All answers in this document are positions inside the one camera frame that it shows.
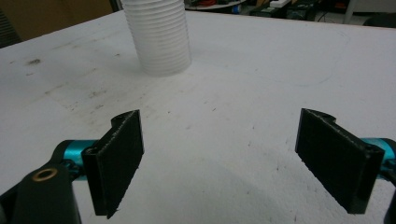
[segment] blue metal bracket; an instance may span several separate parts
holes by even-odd
[[[64,165],[70,173],[76,174],[76,180],[87,180],[87,176],[85,176],[85,172],[83,172],[84,164],[82,162],[81,152],[85,148],[91,147],[96,141],[97,140],[75,140],[67,146],[64,152]]]
[[[396,173],[395,149],[392,148],[388,142],[382,138],[361,138],[361,140],[365,143],[378,146],[385,151],[384,159],[382,160],[381,164],[381,172],[387,172],[391,170],[392,172]],[[379,174],[378,177],[386,179],[381,174]]]

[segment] black rubber pad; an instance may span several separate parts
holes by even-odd
[[[384,151],[361,141],[335,118],[302,109],[296,152],[349,214],[364,214]]]
[[[138,110],[116,116],[111,124],[82,152],[95,214],[107,218],[116,213],[144,153]]]

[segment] brass insert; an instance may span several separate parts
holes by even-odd
[[[40,170],[39,172],[35,173],[32,179],[35,182],[41,182],[53,178],[54,176],[56,176],[56,174],[58,174],[57,169],[48,168],[48,169]]]

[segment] white plastic cup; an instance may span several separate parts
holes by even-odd
[[[143,71],[172,75],[191,64],[183,0],[121,0]]]

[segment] white tabletop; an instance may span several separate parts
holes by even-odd
[[[140,109],[146,153],[120,211],[83,223],[381,223],[338,205],[294,152],[300,110],[396,139],[396,30],[188,12],[193,63],[142,73],[123,12],[0,49],[0,192],[65,139],[100,138]]]

